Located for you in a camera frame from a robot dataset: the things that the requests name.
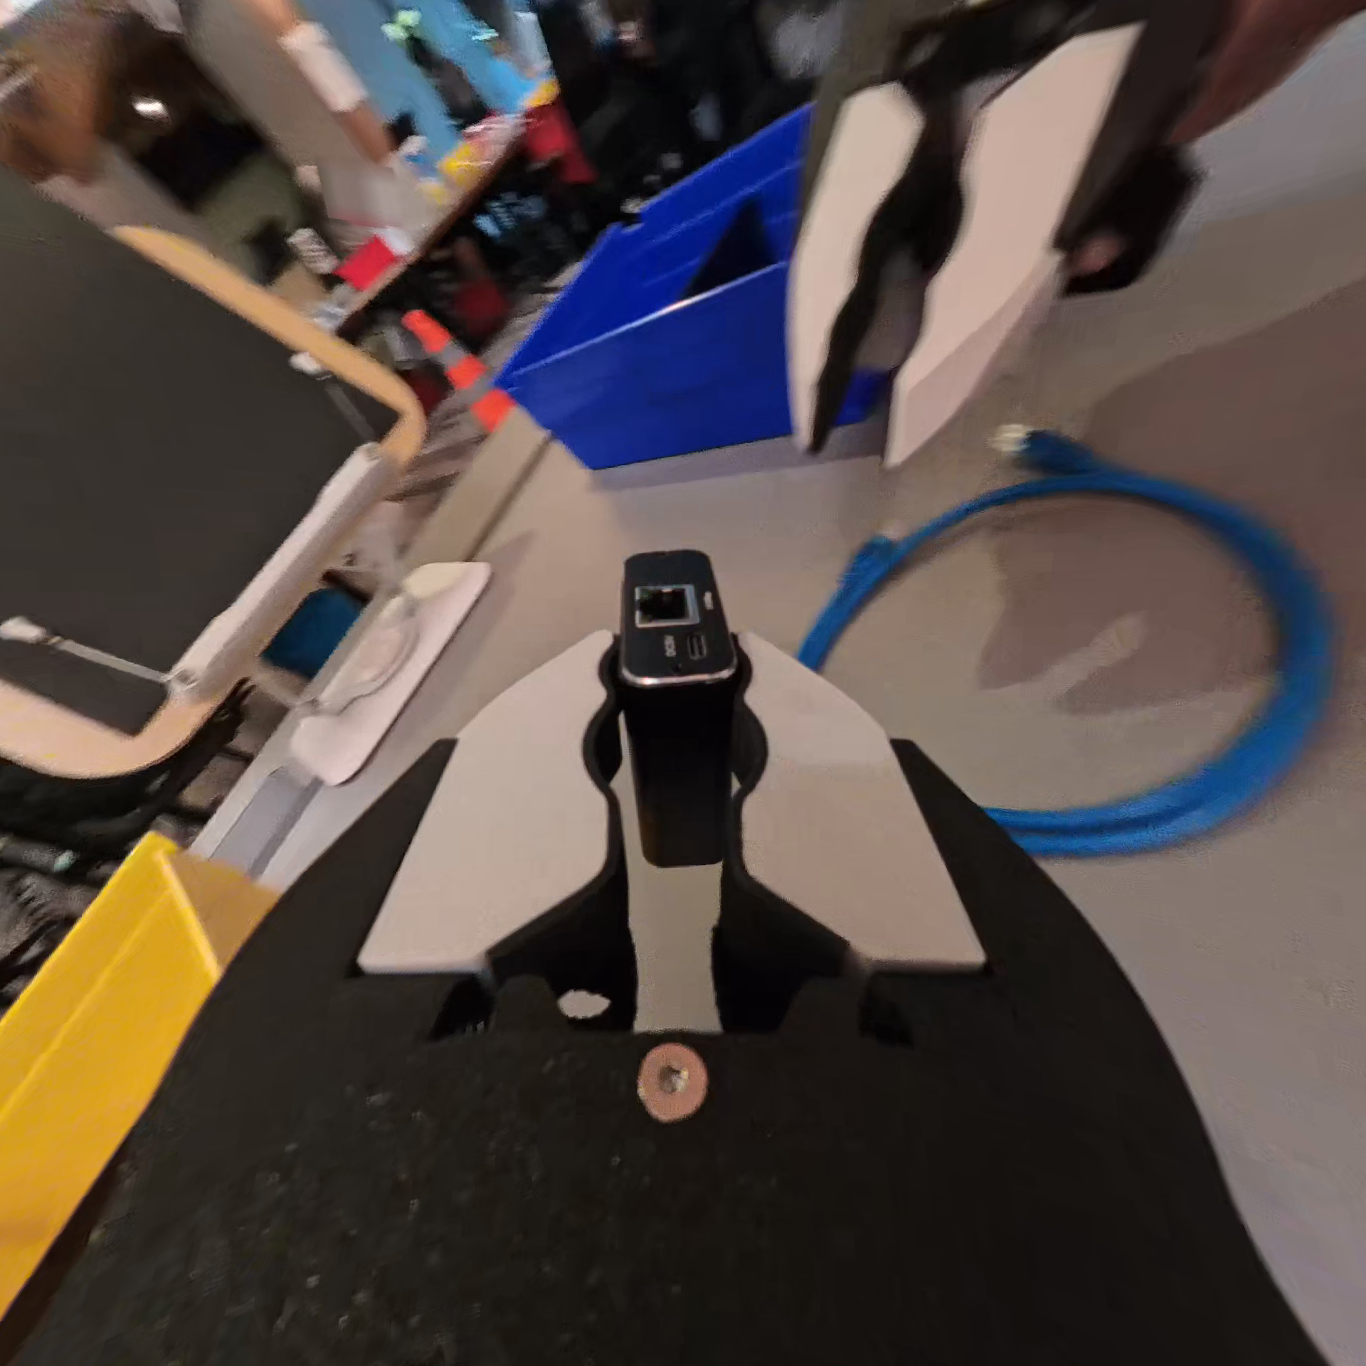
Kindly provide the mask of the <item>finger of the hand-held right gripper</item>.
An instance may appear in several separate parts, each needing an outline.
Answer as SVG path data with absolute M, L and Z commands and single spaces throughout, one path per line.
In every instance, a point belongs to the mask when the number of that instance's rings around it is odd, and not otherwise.
M 857 369 L 891 375 L 883 456 L 943 425 L 935 369 L 952 354 L 940 273 L 958 243 L 964 97 L 912 81 L 848 95 L 821 155 L 790 259 L 790 419 L 819 453 Z
M 979 109 L 958 236 L 893 382 L 881 464 L 900 469 L 993 379 L 1057 298 L 1055 236 L 1142 21 L 1065 39 Z

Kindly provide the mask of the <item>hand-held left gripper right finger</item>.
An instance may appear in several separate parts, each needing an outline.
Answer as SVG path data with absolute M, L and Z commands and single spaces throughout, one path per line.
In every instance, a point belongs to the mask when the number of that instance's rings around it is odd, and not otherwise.
M 891 735 L 853 699 L 752 631 L 738 637 L 719 910 L 712 932 L 726 1033 L 772 1033 L 816 980 L 984 971 L 964 910 Z

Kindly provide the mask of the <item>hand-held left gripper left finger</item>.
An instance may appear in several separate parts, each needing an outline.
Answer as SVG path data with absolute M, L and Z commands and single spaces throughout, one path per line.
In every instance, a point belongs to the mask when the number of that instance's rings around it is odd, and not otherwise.
M 490 1001 L 518 977 L 601 998 L 582 1028 L 627 1032 L 615 635 L 594 631 L 490 700 L 446 766 L 357 955 L 367 977 L 455 977 Z

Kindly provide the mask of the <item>black ethernet adapter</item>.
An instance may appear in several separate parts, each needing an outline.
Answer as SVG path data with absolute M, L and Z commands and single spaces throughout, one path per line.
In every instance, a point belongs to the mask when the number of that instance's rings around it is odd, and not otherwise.
M 739 684 L 739 652 L 724 614 L 703 552 L 625 559 L 616 687 L 638 846 L 654 866 L 712 866 L 724 855 Z

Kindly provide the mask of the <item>blue storage bin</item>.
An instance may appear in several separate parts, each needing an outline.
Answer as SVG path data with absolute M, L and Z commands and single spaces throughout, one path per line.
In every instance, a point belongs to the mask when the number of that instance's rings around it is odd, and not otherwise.
M 801 207 L 812 107 L 724 152 L 612 224 L 541 314 L 498 384 L 574 458 L 621 469 L 785 437 L 785 293 L 680 301 L 738 200 Z

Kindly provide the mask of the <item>yellow storage bin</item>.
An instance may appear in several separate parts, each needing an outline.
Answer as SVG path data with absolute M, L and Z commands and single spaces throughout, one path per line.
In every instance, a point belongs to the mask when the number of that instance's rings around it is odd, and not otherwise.
M 2 1017 L 2 1312 L 116 1159 L 278 890 L 147 834 Z

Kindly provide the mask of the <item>person's right hand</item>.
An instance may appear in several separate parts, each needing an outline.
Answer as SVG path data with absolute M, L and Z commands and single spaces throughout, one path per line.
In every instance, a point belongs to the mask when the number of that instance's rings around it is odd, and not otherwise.
M 1362 10 L 1363 2 L 1226 2 L 1218 41 L 1169 144 L 1195 143 L 1234 121 Z

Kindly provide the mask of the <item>black bin divider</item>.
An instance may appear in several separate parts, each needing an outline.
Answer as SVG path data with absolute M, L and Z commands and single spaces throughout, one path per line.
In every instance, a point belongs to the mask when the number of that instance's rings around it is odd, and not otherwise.
M 696 301 L 733 285 L 764 283 L 785 293 L 796 213 L 768 213 L 756 195 L 738 200 L 714 246 L 694 269 L 680 301 Z

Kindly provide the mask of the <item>blue plastic box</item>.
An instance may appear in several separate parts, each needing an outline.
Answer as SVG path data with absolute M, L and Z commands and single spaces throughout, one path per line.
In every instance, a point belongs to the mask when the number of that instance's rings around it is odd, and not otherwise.
M 302 678 L 318 677 L 358 622 L 365 602 L 345 586 L 309 594 L 263 651 L 263 662 Z

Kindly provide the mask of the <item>orange traffic cone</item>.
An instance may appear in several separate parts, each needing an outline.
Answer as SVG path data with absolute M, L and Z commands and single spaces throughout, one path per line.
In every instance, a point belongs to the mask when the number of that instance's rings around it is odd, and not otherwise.
M 422 352 L 435 361 L 455 396 L 466 403 L 480 429 L 485 435 L 496 434 L 517 403 L 503 392 L 487 365 L 424 311 L 413 309 L 402 314 L 400 324 L 417 341 Z

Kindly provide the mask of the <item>cluttered background table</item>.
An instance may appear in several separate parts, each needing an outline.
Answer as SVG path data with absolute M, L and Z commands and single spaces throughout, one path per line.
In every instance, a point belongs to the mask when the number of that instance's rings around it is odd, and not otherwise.
M 513 113 L 490 113 L 471 124 L 462 143 L 435 162 L 434 179 L 417 179 L 417 225 L 413 229 L 369 229 L 339 267 L 319 276 L 307 264 L 283 273 L 274 291 L 322 326 L 339 331 L 348 317 L 365 311 L 400 276 L 422 262 L 457 224 L 476 214 L 496 179 L 521 158 L 531 111 L 552 105 L 557 78 L 536 81 Z

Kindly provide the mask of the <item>wood-framed black board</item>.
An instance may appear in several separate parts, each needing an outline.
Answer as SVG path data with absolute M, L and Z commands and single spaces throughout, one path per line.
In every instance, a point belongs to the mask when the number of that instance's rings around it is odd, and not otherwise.
M 2 171 L 2 760 L 176 753 L 426 435 L 362 351 L 176 234 Z

